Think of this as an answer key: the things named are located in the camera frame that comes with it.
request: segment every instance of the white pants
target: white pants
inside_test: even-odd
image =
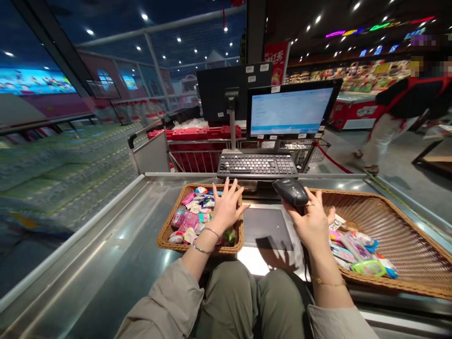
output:
[[[373,125],[371,139],[364,146],[363,161],[365,167],[380,165],[383,156],[387,152],[389,143],[406,132],[418,118],[409,118],[406,120],[406,126],[400,129],[403,124],[402,119],[394,119],[392,115],[385,113]]]

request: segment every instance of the shoe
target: shoe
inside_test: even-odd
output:
[[[369,166],[369,167],[363,167],[363,170],[369,174],[378,175],[379,168],[378,168],[378,166],[374,165],[374,166]]]
[[[355,156],[355,158],[357,159],[361,159],[364,155],[364,153],[361,150],[357,150],[353,152],[353,155]]]

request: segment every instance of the bracelet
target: bracelet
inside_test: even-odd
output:
[[[328,283],[323,282],[320,278],[316,278],[314,276],[311,276],[311,281],[313,281],[313,280],[316,280],[319,285],[330,285],[330,286],[334,286],[334,287],[346,286],[347,285],[347,282],[344,279],[342,279],[342,282],[340,284],[328,284]]]
[[[211,232],[213,232],[216,236],[217,236],[217,238],[218,238],[218,241],[221,241],[221,238],[220,238],[220,236],[218,235],[218,233],[217,232],[215,232],[213,229],[211,229],[210,227],[204,227],[203,229],[202,229],[202,231],[204,231],[204,230],[209,230],[209,231],[211,231]]]
[[[193,240],[193,247],[194,247],[195,250],[197,250],[197,251],[199,251],[201,253],[204,253],[204,254],[211,254],[213,252],[213,250],[211,250],[210,252],[209,251],[205,251],[205,250],[201,250],[198,246],[196,246],[195,242],[196,242],[196,239]]]

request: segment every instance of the woven basket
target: woven basket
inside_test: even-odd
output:
[[[325,212],[336,207],[347,226],[378,240],[377,252],[400,274],[389,279],[339,266],[347,281],[452,300],[452,257],[392,202],[376,194],[334,190],[322,190],[322,200]]]
[[[174,205],[173,209],[171,210],[171,213],[168,216],[168,219],[166,219],[165,224],[163,224],[163,227],[161,228],[160,234],[157,237],[157,246],[168,249],[168,250],[176,250],[180,252],[185,252],[190,248],[190,245],[180,245],[180,244],[172,244],[168,243],[168,238],[171,235],[171,233],[174,232],[173,228],[171,227],[171,220],[173,219],[174,213],[176,213],[176,210],[181,206],[182,200],[189,195],[190,193],[194,192],[196,188],[198,187],[205,187],[208,191],[212,190],[212,185],[205,185],[205,184],[189,184],[185,185],[184,188],[182,188],[182,191],[179,195],[178,200],[176,201],[176,204]],[[215,185],[219,191],[222,191],[224,188],[224,185]],[[239,200],[237,201],[237,207],[240,207],[242,205],[242,195],[239,196]],[[236,254],[238,251],[242,249],[243,246],[243,216],[239,217],[239,220],[235,223],[233,226],[235,228],[235,244],[234,246],[216,246],[215,250],[213,251],[212,255],[230,255],[230,254]]]

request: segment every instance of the red rope barrier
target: red rope barrier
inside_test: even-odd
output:
[[[331,161],[333,164],[335,164],[337,167],[339,167],[341,170],[343,170],[344,172],[346,172],[347,174],[353,174],[353,172],[347,170],[344,166],[339,165],[337,162],[335,162],[324,150],[323,148],[320,147],[320,145],[318,143],[314,143],[314,146],[317,146],[320,151],[323,153],[324,156],[326,156],[326,158]]]

